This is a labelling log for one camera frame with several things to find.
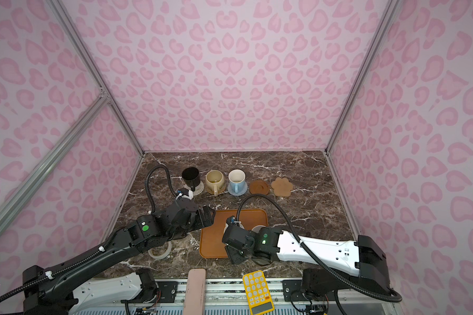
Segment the white multicolour zigzag woven coaster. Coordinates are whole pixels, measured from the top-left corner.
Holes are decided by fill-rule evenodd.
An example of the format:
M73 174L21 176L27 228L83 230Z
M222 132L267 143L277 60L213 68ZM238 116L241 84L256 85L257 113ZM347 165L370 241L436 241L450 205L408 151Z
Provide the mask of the white multicolour zigzag woven coaster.
M198 196L198 195L202 194L204 189L205 189L203 182L200 182L200 184L195 187L195 190L191 190L191 187L189 185L186 185L186 184L184 184L184 187L188 191L191 191L193 193L193 196Z

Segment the black mug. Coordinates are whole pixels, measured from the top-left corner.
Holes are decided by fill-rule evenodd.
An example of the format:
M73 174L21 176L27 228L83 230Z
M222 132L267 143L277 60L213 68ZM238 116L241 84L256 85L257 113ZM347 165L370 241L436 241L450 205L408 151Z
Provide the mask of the black mug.
M196 167L188 167L184 169L181 177L185 184L191 187L191 190L195 190L195 187L201 182L200 172Z

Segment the white speckled pink mug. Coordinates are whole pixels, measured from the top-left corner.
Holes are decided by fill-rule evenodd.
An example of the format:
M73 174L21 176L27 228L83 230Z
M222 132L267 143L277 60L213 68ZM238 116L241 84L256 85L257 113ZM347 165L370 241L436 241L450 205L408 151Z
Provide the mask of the white speckled pink mug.
M252 232L259 233L261 229L265 228L264 225L257 225L252 229Z

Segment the light blue mug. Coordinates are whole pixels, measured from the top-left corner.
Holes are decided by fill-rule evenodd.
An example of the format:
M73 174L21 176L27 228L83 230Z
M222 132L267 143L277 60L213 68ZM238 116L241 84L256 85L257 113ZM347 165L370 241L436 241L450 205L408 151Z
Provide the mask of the light blue mug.
M229 173L229 183L241 183L246 182L246 174L241 169L234 169Z

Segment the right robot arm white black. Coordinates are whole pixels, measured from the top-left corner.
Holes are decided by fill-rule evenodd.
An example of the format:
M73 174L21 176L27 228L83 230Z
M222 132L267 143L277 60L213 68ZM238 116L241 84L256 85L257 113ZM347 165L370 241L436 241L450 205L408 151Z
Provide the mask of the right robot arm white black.
M222 237L234 265L249 259L267 266L278 261L319 265L329 280L386 302L401 301L391 288L387 257L369 236L356 241L327 241L297 236L293 232L264 227L258 232L229 225Z

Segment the round tan rattan coaster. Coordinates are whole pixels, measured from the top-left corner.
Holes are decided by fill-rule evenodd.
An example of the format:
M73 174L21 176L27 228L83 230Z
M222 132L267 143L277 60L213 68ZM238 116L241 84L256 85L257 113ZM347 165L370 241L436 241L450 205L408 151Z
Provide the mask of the round tan rattan coaster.
M225 185L222 186L206 186L206 191L213 195L213 196L219 196L220 194L223 194L225 192Z

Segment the round brown wooden coaster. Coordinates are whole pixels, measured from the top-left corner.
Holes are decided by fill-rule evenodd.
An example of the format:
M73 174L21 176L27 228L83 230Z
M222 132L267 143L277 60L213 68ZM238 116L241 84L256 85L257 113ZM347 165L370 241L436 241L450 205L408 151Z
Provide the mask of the round brown wooden coaster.
M264 180L255 180L252 181L249 186L249 192L251 194L262 194L268 195L270 191L269 184Z

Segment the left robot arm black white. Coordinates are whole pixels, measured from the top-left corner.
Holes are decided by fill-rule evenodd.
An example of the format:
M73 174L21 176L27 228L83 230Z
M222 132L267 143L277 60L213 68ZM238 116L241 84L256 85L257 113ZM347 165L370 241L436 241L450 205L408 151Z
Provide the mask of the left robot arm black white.
M33 266L26 274L43 276L25 291L25 314L68 314L81 301L75 291L85 282L118 264L168 241L214 224L215 210L180 198L162 211L142 215L113 232L102 244L55 266Z

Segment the light blue woven coaster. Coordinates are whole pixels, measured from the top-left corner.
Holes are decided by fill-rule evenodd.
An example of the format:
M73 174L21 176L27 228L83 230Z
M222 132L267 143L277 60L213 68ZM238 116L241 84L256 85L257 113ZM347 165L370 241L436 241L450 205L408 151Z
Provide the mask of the light blue woven coaster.
M248 185L246 182L241 182L241 183L236 183L236 184L230 182L228 184L227 190L232 196L241 196L247 192Z

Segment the beige cream mug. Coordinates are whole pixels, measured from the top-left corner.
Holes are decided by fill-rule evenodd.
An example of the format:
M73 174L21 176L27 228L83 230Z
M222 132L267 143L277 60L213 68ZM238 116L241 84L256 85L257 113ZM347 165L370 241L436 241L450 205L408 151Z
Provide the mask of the beige cream mug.
M225 185L225 176L221 171L211 170L206 174L205 188L206 186L222 186Z

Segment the cork paw shaped coaster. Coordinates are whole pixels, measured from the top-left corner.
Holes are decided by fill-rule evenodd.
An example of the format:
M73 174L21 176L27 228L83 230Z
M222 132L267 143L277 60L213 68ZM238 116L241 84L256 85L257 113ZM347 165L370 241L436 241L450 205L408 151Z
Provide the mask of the cork paw shaped coaster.
M287 178L277 177L272 183L271 188L276 197L288 198L294 190L293 184Z

